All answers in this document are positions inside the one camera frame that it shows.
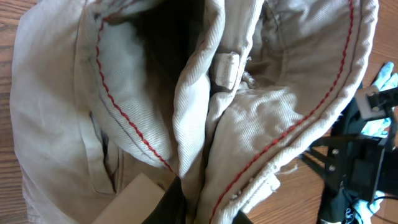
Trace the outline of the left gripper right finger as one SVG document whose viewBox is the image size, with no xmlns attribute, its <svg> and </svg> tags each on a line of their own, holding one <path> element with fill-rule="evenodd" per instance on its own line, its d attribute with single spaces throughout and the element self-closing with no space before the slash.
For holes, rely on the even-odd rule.
<svg viewBox="0 0 398 224">
<path fill-rule="evenodd" d="M 246 216 L 245 213 L 239 211 L 233 218 L 232 224 L 253 224 L 253 222 Z"/>
</svg>

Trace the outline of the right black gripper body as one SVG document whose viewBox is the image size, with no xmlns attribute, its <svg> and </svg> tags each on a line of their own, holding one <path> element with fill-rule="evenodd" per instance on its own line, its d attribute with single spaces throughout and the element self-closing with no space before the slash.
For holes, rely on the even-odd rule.
<svg viewBox="0 0 398 224">
<path fill-rule="evenodd" d="M 361 200 L 372 202 L 387 139 L 361 134 L 365 124 L 356 102 L 351 100 L 331 135 L 314 141 L 300 158 L 332 190 L 351 190 Z"/>
</svg>

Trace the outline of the beige khaki shorts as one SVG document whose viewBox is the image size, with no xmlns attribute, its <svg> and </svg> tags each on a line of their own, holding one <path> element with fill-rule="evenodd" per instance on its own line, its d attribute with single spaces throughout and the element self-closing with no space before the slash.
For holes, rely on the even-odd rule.
<svg viewBox="0 0 398 224">
<path fill-rule="evenodd" d="M 189 223 L 279 188 L 368 66 L 377 1 L 39 1 L 20 19 L 11 121 L 29 223 L 92 223 L 139 175 Z"/>
</svg>

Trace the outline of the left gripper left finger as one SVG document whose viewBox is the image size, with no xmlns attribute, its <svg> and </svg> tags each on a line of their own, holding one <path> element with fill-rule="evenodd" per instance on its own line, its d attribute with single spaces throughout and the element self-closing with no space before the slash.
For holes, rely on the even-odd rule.
<svg viewBox="0 0 398 224">
<path fill-rule="evenodd" d="M 187 203 L 181 180 L 176 177 L 154 211 L 142 224 L 186 224 Z"/>
</svg>

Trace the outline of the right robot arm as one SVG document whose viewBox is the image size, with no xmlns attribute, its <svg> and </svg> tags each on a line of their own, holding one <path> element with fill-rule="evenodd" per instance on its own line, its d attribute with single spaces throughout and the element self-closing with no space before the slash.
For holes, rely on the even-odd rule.
<svg viewBox="0 0 398 224">
<path fill-rule="evenodd" d="M 331 135 L 314 141 L 300 158 L 335 192 L 347 189 L 368 202 L 378 190 L 396 196 L 397 121 L 391 117 L 386 138 L 361 134 L 365 124 L 352 100 Z"/>
</svg>

